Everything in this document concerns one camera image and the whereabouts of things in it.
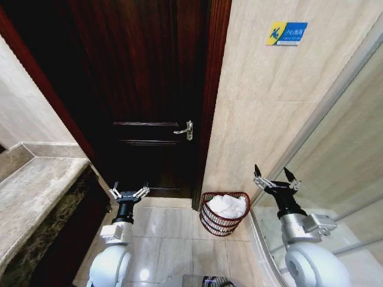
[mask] countertop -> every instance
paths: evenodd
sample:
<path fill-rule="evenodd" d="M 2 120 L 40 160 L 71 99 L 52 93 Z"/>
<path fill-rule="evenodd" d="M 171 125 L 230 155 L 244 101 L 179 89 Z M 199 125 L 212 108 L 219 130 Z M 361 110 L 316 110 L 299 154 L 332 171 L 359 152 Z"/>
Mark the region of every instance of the countertop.
<path fill-rule="evenodd" d="M 88 165 L 86 158 L 34 157 L 0 183 L 0 276 Z"/>

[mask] sign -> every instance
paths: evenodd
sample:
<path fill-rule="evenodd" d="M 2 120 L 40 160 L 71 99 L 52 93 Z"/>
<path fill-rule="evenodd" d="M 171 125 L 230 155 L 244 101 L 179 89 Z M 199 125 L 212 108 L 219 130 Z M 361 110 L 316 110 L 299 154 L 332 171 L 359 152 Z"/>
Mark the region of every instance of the sign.
<path fill-rule="evenodd" d="M 307 22 L 274 22 L 266 45 L 297 46 L 306 27 Z"/>

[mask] white towel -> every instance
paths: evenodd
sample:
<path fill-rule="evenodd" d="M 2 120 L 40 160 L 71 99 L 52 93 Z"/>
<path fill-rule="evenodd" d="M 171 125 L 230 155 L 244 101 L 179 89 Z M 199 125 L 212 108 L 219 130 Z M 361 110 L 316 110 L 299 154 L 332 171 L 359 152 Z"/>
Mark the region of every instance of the white towel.
<path fill-rule="evenodd" d="M 207 205 L 214 213 L 223 218 L 239 218 L 246 212 L 246 200 L 243 196 L 238 199 L 227 194 L 215 196 Z"/>

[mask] shower enclosure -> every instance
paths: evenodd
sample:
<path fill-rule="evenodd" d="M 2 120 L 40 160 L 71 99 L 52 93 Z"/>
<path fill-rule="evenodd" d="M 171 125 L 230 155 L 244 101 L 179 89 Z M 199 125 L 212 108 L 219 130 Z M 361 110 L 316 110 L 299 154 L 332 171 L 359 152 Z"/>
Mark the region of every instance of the shower enclosure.
<path fill-rule="evenodd" d="M 383 286 L 383 45 L 374 51 L 287 164 L 302 181 L 298 204 L 338 224 L 319 245 L 361 287 Z M 284 174 L 276 180 L 285 181 Z M 273 197 L 260 194 L 252 210 L 276 275 L 295 286 Z"/>

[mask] floor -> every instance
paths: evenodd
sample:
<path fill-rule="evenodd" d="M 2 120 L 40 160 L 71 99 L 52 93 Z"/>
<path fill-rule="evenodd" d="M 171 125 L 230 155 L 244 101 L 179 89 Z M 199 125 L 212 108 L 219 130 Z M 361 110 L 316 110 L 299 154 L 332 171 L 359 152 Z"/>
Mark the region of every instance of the floor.
<path fill-rule="evenodd" d="M 116 213 L 114 207 L 103 225 Z M 133 257 L 125 287 L 156 286 L 171 275 L 184 274 L 226 276 L 246 287 L 263 286 L 247 218 L 227 237 L 207 232 L 191 208 L 135 206 L 134 218 Z M 75 286 L 86 286 L 89 267 L 103 249 L 103 240 L 97 235 L 73 282 Z"/>

